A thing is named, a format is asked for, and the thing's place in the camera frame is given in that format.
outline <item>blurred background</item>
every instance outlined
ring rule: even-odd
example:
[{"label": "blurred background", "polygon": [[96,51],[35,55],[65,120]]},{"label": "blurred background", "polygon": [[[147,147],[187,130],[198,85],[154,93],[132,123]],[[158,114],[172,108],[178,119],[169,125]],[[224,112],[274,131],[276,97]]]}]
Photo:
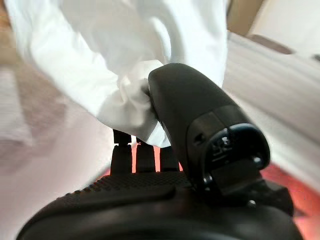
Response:
[{"label": "blurred background", "polygon": [[[320,239],[320,1],[230,0],[223,88],[265,133],[263,175],[290,189],[306,240]],[[0,239],[108,172],[112,130],[17,55],[0,7]]]}]

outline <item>beige floor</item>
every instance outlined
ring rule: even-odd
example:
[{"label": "beige floor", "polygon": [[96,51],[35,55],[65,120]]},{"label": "beige floor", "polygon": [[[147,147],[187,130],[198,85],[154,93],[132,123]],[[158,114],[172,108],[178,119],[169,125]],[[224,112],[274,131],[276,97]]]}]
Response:
[{"label": "beige floor", "polygon": [[[111,130],[23,63],[0,32],[0,239],[110,163]],[[313,188],[320,172],[320,66],[232,35],[224,88],[266,133],[272,160]]]}]

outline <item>white cloth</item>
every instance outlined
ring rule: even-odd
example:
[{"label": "white cloth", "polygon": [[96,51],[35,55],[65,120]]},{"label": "white cloth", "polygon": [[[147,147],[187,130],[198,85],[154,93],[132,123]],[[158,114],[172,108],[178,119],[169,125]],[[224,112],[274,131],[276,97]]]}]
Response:
[{"label": "white cloth", "polygon": [[224,0],[5,0],[17,49],[105,125],[169,140],[152,111],[150,71],[184,63],[222,86]]}]

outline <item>black plastic housing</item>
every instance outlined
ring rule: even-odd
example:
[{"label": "black plastic housing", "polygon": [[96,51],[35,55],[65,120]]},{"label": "black plastic housing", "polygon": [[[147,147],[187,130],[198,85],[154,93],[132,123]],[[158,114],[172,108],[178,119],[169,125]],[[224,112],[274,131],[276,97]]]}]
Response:
[{"label": "black plastic housing", "polygon": [[171,63],[149,75],[154,110],[188,178],[206,188],[212,170],[250,159],[270,162],[262,132],[213,81],[190,66]]}]

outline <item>white fabric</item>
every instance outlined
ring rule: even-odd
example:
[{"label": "white fabric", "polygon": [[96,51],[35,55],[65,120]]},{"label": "white fabric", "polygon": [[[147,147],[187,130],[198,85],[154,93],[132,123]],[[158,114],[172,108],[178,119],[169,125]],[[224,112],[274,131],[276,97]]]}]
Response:
[{"label": "white fabric", "polygon": [[6,0],[17,48],[105,125],[167,147],[152,111],[150,71],[190,65],[220,87],[223,0]]}]

